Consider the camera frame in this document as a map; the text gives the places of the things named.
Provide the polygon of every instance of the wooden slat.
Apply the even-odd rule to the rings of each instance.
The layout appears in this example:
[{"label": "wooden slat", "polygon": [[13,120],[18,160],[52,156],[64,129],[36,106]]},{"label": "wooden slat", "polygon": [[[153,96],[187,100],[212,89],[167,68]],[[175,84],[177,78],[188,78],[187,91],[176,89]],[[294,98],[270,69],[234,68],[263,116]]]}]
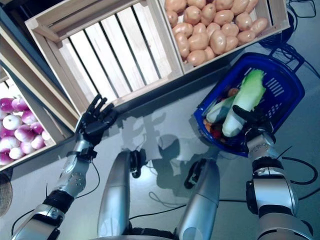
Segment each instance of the wooden slat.
[{"label": "wooden slat", "polygon": [[72,15],[75,11],[83,9],[86,6],[99,1],[100,0],[64,0],[39,13],[34,18],[43,25],[49,27],[57,20]]},{"label": "wooden slat", "polygon": [[276,28],[283,28],[289,25],[286,0],[270,0],[273,24]]},{"label": "wooden slat", "polygon": [[100,94],[106,96],[108,101],[116,99],[116,95],[109,84],[109,79],[101,68],[84,32],[80,31],[70,38]]},{"label": "wooden slat", "polygon": [[77,84],[66,61],[59,52],[57,45],[50,40],[46,40],[44,36],[38,34],[37,32],[32,31],[28,25],[28,22],[26,22],[26,26],[28,27],[29,32],[39,47],[42,55],[59,81],[65,94],[80,116],[81,113],[86,111],[89,102]]},{"label": "wooden slat", "polygon": [[30,158],[30,157],[32,157],[32,156],[34,156],[34,155],[36,155],[36,154],[39,154],[39,153],[41,153],[42,151],[45,151],[45,150],[47,150],[47,149],[49,149],[49,148],[51,148],[51,147],[52,147],[52,145],[50,145],[50,146],[45,146],[45,147],[40,148],[39,150],[36,150],[36,151],[34,151],[34,152],[26,155],[26,156],[23,156],[22,158],[20,158],[20,159],[18,159],[18,160],[13,161],[12,163],[9,163],[9,164],[7,164],[7,165],[0,165],[0,172],[3,171],[3,170],[5,170],[5,169],[8,169],[8,168],[10,168],[10,167],[12,167],[12,166],[15,166],[15,165],[17,165],[17,164],[20,164],[20,163],[24,162],[25,160],[27,160],[28,158]]},{"label": "wooden slat", "polygon": [[21,45],[15,40],[10,31],[2,24],[0,24],[0,33],[7,43],[13,48],[16,53],[23,59],[25,64],[37,75],[37,77],[43,82],[43,84],[52,91],[52,93],[58,98],[60,103],[67,109],[70,109],[70,113],[78,118],[79,115],[70,105],[69,101],[63,96],[60,90],[46,77],[43,71],[37,66],[34,60],[29,54],[21,47]]},{"label": "wooden slat", "polygon": [[5,65],[43,102],[68,128],[75,131],[77,118],[70,114],[70,109],[63,106],[58,97],[38,78],[38,76],[24,63],[15,50],[0,38],[0,57]]},{"label": "wooden slat", "polygon": [[109,80],[114,85],[114,88],[120,97],[129,94],[131,91],[126,83],[125,76],[122,74],[120,66],[116,61],[104,34],[98,23],[86,28],[87,34],[96,50],[102,64],[104,65]]},{"label": "wooden slat", "polygon": [[38,22],[37,19],[33,18],[29,22],[29,27],[35,31],[36,33],[44,36],[47,39],[50,39],[51,41],[57,43],[60,41],[59,36],[53,32],[49,27],[46,25],[43,25],[42,23]]},{"label": "wooden slat", "polygon": [[59,51],[65,59],[65,62],[71,70],[75,80],[83,91],[87,101],[91,103],[94,97],[97,95],[97,91],[82,67],[68,39],[62,41],[62,47],[59,48]]},{"label": "wooden slat", "polygon": [[183,75],[183,63],[180,62],[180,54],[175,47],[175,41],[172,33],[170,32],[169,21],[165,18],[165,8],[159,2],[160,0],[146,0],[148,8],[150,9],[154,24],[158,31],[160,40],[163,44],[163,48],[167,57],[167,60],[171,66],[172,72],[169,75],[169,79],[176,79]]},{"label": "wooden slat", "polygon": [[111,45],[120,61],[132,89],[138,90],[145,86],[136,63],[130,53],[126,40],[119,28],[116,17],[110,16],[101,21],[106,34],[109,36]]},{"label": "wooden slat", "polygon": [[140,20],[141,27],[144,31],[144,35],[147,39],[155,63],[159,69],[160,76],[166,77],[172,72],[172,69],[169,64],[164,45],[161,42],[158,29],[153,21],[150,8],[148,6],[143,6],[141,3],[137,3],[133,7],[138,19]]},{"label": "wooden slat", "polygon": [[111,15],[126,9],[139,1],[140,0],[102,0],[81,12],[75,12],[70,17],[59,21],[50,28],[54,32],[57,32],[60,39],[65,39],[83,28],[87,28],[107,17],[110,17]]},{"label": "wooden slat", "polygon": [[152,62],[146,43],[139,30],[137,21],[131,8],[127,8],[117,13],[125,35],[129,41],[137,63],[141,69],[145,82],[153,83],[159,79],[155,66]]}]

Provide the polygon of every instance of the black cable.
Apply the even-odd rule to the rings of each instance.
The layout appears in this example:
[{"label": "black cable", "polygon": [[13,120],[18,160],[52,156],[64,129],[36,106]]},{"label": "black cable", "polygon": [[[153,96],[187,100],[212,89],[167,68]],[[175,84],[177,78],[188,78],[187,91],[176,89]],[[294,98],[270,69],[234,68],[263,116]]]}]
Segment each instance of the black cable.
[{"label": "black cable", "polygon": [[288,147],[286,150],[284,150],[275,160],[278,160],[283,154],[285,154],[289,149],[291,149],[292,146]]},{"label": "black cable", "polygon": [[145,216],[152,216],[152,215],[157,215],[157,214],[163,214],[163,213],[167,213],[167,212],[170,212],[170,211],[173,211],[173,210],[177,210],[177,209],[183,208],[183,207],[185,207],[185,206],[187,206],[187,204],[184,204],[184,205],[181,205],[181,206],[178,206],[178,207],[169,209],[169,210],[165,210],[165,211],[159,211],[159,212],[154,212],[154,213],[147,213],[147,214],[141,214],[141,215],[133,216],[133,217],[130,217],[129,220],[136,219],[136,218],[140,218],[140,217],[145,217]]},{"label": "black cable", "polygon": [[34,209],[26,212],[25,214],[21,215],[20,217],[17,218],[17,220],[14,221],[14,223],[12,224],[12,227],[11,227],[11,237],[14,235],[14,230],[15,230],[15,225],[16,225],[16,223],[17,223],[20,219],[22,219],[25,215],[31,213],[33,210],[34,210]]},{"label": "black cable", "polygon": [[294,158],[294,157],[283,156],[282,159],[291,160],[291,161],[294,161],[294,162],[298,162],[298,163],[304,164],[304,165],[308,166],[309,168],[311,168],[313,170],[313,178],[311,180],[309,180],[309,181],[294,181],[294,180],[290,180],[291,183],[297,184],[297,185],[308,185],[308,184],[314,183],[317,180],[318,171],[310,163],[308,163],[306,161],[303,161],[303,160],[300,160],[300,159],[297,159],[297,158]]},{"label": "black cable", "polygon": [[83,195],[77,196],[75,199],[79,199],[79,198],[82,198],[82,197],[84,197],[84,196],[86,196],[86,195],[88,195],[88,194],[91,194],[91,193],[92,193],[93,191],[95,191],[95,190],[99,187],[99,185],[100,185],[100,174],[99,174],[99,171],[98,171],[96,165],[94,164],[94,162],[92,161],[91,163],[92,163],[92,165],[93,165],[93,167],[94,167],[94,169],[95,169],[95,171],[96,171],[96,174],[97,174],[97,176],[98,176],[98,183],[97,183],[97,185],[95,186],[94,189],[92,189],[91,191],[89,191],[89,192],[87,192],[87,193],[85,193],[85,194],[83,194]]},{"label": "black cable", "polygon": [[[83,195],[80,195],[80,196],[76,197],[75,199],[79,199],[79,198],[82,198],[82,197],[84,197],[84,196],[86,196],[86,195],[88,195],[88,194],[91,194],[91,193],[92,193],[93,191],[95,191],[95,190],[99,187],[99,185],[100,185],[100,174],[99,174],[99,171],[98,171],[96,165],[94,164],[94,162],[91,162],[91,163],[92,163],[92,165],[93,165],[93,167],[94,167],[94,169],[95,169],[95,171],[96,171],[96,174],[97,174],[97,176],[98,176],[98,183],[97,183],[97,185],[96,185],[96,187],[95,187],[94,189],[92,189],[91,191],[89,191],[89,192],[87,192],[87,193],[85,193],[85,194],[83,194]],[[47,188],[48,188],[48,184],[46,184],[46,187],[45,187],[45,195],[46,195],[46,196],[48,196]],[[11,227],[11,236],[14,235],[14,229],[15,229],[16,223],[17,223],[21,218],[23,218],[25,215],[31,213],[33,210],[34,210],[34,209],[32,209],[32,210],[24,213],[23,215],[21,215],[20,217],[18,217],[18,218],[14,221],[14,223],[12,224],[12,227]]]},{"label": "black cable", "polygon": [[311,63],[308,62],[307,60],[304,60],[304,62],[309,65],[309,67],[311,68],[313,73],[320,79],[320,74],[319,74],[319,72],[317,72],[317,70],[314,68],[314,66],[312,66]]},{"label": "black cable", "polygon": [[307,199],[307,198],[311,197],[312,195],[316,194],[317,192],[320,192],[320,187],[318,187],[316,190],[310,192],[309,194],[307,194],[303,197],[300,197],[299,200]]},{"label": "black cable", "polygon": [[220,199],[219,202],[229,202],[229,203],[246,203],[247,200],[238,200],[238,199]]}]

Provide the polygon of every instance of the wire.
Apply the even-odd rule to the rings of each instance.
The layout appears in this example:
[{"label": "wire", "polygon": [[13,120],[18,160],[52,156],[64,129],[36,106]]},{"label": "wire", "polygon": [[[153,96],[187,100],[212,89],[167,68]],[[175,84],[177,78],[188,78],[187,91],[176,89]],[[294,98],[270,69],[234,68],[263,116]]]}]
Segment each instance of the wire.
[{"label": "wire", "polygon": [[307,60],[304,60],[306,64],[308,64],[311,68],[311,70],[313,71],[313,73],[320,79],[320,74],[319,72],[317,72],[317,70],[314,68],[314,66],[311,65],[310,62],[308,62]]},{"label": "wire", "polygon": [[238,200],[238,199],[220,199],[219,202],[229,202],[229,203],[246,203],[247,200]]},{"label": "wire", "polygon": [[163,214],[163,213],[167,213],[167,212],[170,212],[170,211],[173,211],[173,210],[177,210],[177,209],[183,208],[183,207],[185,207],[185,206],[187,206],[187,205],[184,204],[184,205],[177,206],[177,207],[175,207],[175,208],[172,208],[172,209],[169,209],[169,210],[165,210],[165,211],[159,211],[159,212],[154,212],[154,213],[148,213],[148,214],[141,214],[141,215],[133,216],[133,217],[130,217],[129,220],[136,219],[136,218],[140,218],[140,217],[146,217],[146,216],[152,216],[152,215],[157,215],[157,214]]},{"label": "wire", "polygon": [[94,189],[92,189],[91,191],[89,191],[89,192],[87,192],[87,193],[85,193],[85,194],[83,194],[83,195],[77,196],[75,199],[79,199],[79,198],[82,198],[82,197],[84,197],[84,196],[86,196],[86,195],[88,195],[88,194],[91,194],[91,193],[94,192],[94,191],[99,187],[99,185],[100,185],[100,174],[99,174],[99,171],[98,171],[96,165],[94,164],[94,162],[92,161],[91,163],[92,163],[92,165],[93,165],[93,167],[94,167],[94,169],[95,169],[95,171],[96,171],[96,174],[97,174],[97,176],[98,176],[98,183],[97,183],[97,185],[95,186]]},{"label": "wire", "polygon": [[[246,200],[237,200],[237,199],[220,199],[219,202],[246,203],[247,201]],[[164,214],[164,213],[167,213],[167,212],[171,212],[171,211],[183,208],[185,206],[187,206],[187,204],[183,204],[181,206],[178,206],[178,207],[175,207],[175,208],[172,208],[172,209],[169,209],[169,210],[165,210],[165,211],[159,211],[159,212],[154,212],[154,213],[147,213],[147,214],[141,214],[141,215],[133,216],[133,217],[130,217],[129,220],[140,218],[140,217],[153,216],[153,215],[157,215],[157,214]]]},{"label": "wire", "polygon": [[308,184],[314,183],[317,180],[318,171],[310,163],[308,163],[306,161],[303,161],[303,160],[300,160],[300,159],[297,159],[297,158],[294,158],[294,157],[283,156],[282,159],[291,160],[291,161],[294,161],[294,162],[298,162],[298,163],[304,164],[304,165],[308,166],[309,168],[311,168],[313,170],[313,178],[311,180],[309,180],[309,181],[294,181],[294,180],[290,180],[291,183],[297,184],[297,185],[308,185]]},{"label": "wire", "polygon": [[25,214],[21,215],[20,217],[17,218],[17,220],[14,221],[14,223],[12,224],[12,227],[11,227],[11,237],[14,235],[16,223],[17,223],[20,219],[22,219],[25,215],[31,213],[33,210],[34,210],[34,209],[26,212]]},{"label": "wire", "polygon": [[[85,194],[83,194],[83,195],[80,195],[80,196],[76,197],[75,199],[79,199],[79,198],[82,198],[82,197],[84,197],[84,196],[86,196],[86,195],[88,195],[88,194],[91,194],[91,193],[92,193],[93,191],[95,191],[95,190],[99,187],[99,185],[100,185],[100,174],[99,174],[99,171],[98,171],[96,165],[94,164],[94,162],[92,161],[91,163],[92,163],[92,165],[93,165],[93,167],[94,167],[94,169],[95,169],[95,171],[96,171],[96,174],[97,174],[97,176],[98,176],[98,183],[97,183],[97,185],[96,185],[96,187],[95,187],[94,189],[92,189],[91,191],[89,191],[89,192],[87,192],[87,193],[85,193]],[[46,197],[48,197],[47,189],[48,189],[48,183],[46,184],[46,187],[45,187],[45,195],[46,195]],[[23,215],[21,215],[20,217],[18,217],[18,218],[14,221],[14,223],[12,224],[12,227],[11,227],[11,236],[14,235],[14,229],[15,229],[16,223],[17,223],[21,218],[23,218],[25,215],[31,213],[33,210],[34,210],[34,209],[32,209],[32,210],[24,213]]]},{"label": "wire", "polygon": [[150,191],[149,192],[149,198],[151,198],[152,200],[158,202],[158,203],[161,203],[163,206],[167,207],[167,208],[174,208],[174,205],[184,205],[184,204],[181,204],[181,203],[171,203],[171,202],[165,202],[165,201],[162,201],[158,196],[157,194],[155,194],[153,191]]},{"label": "wire", "polygon": [[278,160],[283,154],[285,154],[289,149],[291,149],[292,146],[288,147],[286,150],[284,150],[275,160]]},{"label": "wire", "polygon": [[316,194],[318,192],[320,192],[320,187],[318,187],[316,190],[310,192],[309,194],[307,194],[307,195],[305,195],[303,197],[300,197],[299,200],[307,199],[307,198],[311,197],[312,195],[314,195],[314,194]]}]

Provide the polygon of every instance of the robotic arm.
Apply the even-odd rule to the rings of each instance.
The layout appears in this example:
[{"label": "robotic arm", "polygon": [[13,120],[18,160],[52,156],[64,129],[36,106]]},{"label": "robotic arm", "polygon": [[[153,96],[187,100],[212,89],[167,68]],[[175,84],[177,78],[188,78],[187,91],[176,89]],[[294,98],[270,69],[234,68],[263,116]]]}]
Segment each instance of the robotic arm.
[{"label": "robotic arm", "polygon": [[[76,127],[76,145],[67,154],[55,188],[20,226],[12,240],[58,238],[58,228],[65,213],[86,186],[89,164],[97,155],[94,147],[101,141],[103,132],[116,120],[117,113],[112,104],[100,111],[106,101],[98,95],[83,114]],[[246,183],[246,198],[248,209],[259,216],[257,239],[312,240],[311,230],[296,218],[298,198],[274,149],[276,139],[271,134],[271,123],[258,111],[247,112],[238,106],[233,106],[233,110],[249,123],[245,143],[249,158],[253,161],[253,175],[252,180]],[[136,151],[120,153],[113,163],[101,201],[98,235],[103,238],[100,239],[147,240],[165,235],[166,238],[159,239],[209,240],[219,203],[220,178],[215,161],[202,160],[190,170],[188,180],[192,182],[185,182],[185,186],[191,188],[196,184],[196,187],[174,234],[158,230],[153,231],[156,233],[154,235],[146,234],[147,229],[132,228],[130,225],[129,173],[138,178],[141,166]],[[139,234],[131,238],[120,236],[128,230],[130,235]]]},{"label": "robotic arm", "polygon": [[246,183],[248,209],[259,216],[258,240],[312,240],[311,230],[296,215],[298,198],[276,153],[271,123],[261,114],[233,106],[251,124],[246,133],[252,180]]},{"label": "robotic arm", "polygon": [[58,227],[64,220],[65,213],[86,186],[89,164],[97,155],[94,147],[101,141],[104,131],[116,120],[117,112],[113,110],[112,104],[100,111],[106,101],[106,98],[97,95],[82,115],[76,127],[75,147],[67,154],[66,163],[56,186],[19,227],[12,240],[58,238],[60,234]]}]

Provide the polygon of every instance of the blue plastic basket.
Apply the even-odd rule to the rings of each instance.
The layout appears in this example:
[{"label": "blue plastic basket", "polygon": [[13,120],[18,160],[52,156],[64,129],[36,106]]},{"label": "blue plastic basket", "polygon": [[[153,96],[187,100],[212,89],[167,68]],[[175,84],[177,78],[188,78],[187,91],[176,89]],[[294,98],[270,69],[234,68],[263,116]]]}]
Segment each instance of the blue plastic basket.
[{"label": "blue plastic basket", "polygon": [[209,107],[219,102],[221,98],[225,98],[230,88],[239,88],[243,78],[253,69],[260,69],[265,73],[263,86],[266,91],[258,106],[271,121],[274,128],[273,133],[279,129],[304,97],[304,87],[295,74],[304,63],[304,58],[295,52],[293,55],[298,60],[298,65],[294,70],[291,70],[273,57],[274,52],[275,50],[270,55],[259,53],[245,53],[242,55],[225,78],[212,89],[197,107],[194,117],[197,121],[198,129],[210,143],[224,151],[240,156],[248,156],[244,131],[235,137],[227,138],[226,142],[222,143],[213,138],[206,130],[204,118]]}]

